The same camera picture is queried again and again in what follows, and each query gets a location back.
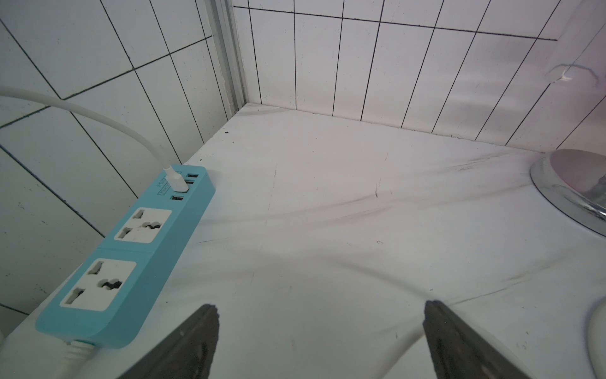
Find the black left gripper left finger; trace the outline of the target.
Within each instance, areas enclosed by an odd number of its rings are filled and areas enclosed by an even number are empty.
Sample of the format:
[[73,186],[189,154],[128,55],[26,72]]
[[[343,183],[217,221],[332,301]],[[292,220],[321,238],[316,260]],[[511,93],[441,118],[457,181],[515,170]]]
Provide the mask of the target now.
[[122,378],[208,378],[219,341],[219,313],[204,304]]

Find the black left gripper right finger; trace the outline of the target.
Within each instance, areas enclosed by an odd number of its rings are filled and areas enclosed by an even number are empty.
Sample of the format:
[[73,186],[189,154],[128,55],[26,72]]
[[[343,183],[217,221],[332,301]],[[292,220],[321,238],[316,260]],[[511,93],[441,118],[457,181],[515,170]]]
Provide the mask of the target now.
[[526,373],[437,300],[425,303],[423,329],[438,378],[524,378]]

